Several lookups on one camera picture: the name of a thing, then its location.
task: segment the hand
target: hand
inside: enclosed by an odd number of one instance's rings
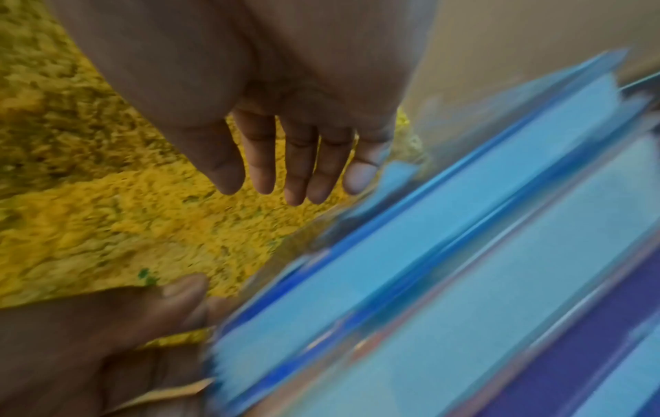
[[[203,394],[117,408],[202,379],[199,346],[131,349],[227,314],[206,287],[192,275],[0,310],[0,416],[204,416]]]
[[[363,191],[387,156],[397,107],[437,0],[50,0],[109,83],[217,188],[245,179],[224,117],[241,131],[254,187],[275,184],[275,119],[286,134],[285,198]]]

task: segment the yellow carpet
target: yellow carpet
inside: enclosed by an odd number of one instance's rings
[[[273,195],[215,192],[40,1],[0,0],[0,62],[0,306],[192,272],[228,295],[345,198],[287,207],[281,141]],[[394,156],[419,152],[406,127],[401,115]]]

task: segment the person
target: person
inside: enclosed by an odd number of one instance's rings
[[[275,117],[285,132],[284,194],[323,202],[344,167],[361,192],[393,139],[437,0],[49,0],[111,86],[225,194],[245,169],[275,184]],[[359,137],[346,166],[355,135]],[[199,346],[133,350],[217,323],[234,306],[194,275],[0,311],[0,415],[198,417],[203,394],[120,407],[201,378]]]

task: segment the beige surface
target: beige surface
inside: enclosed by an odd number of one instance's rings
[[[660,69],[659,0],[446,0],[406,110],[431,93],[469,100],[617,47],[633,48],[623,81]]]

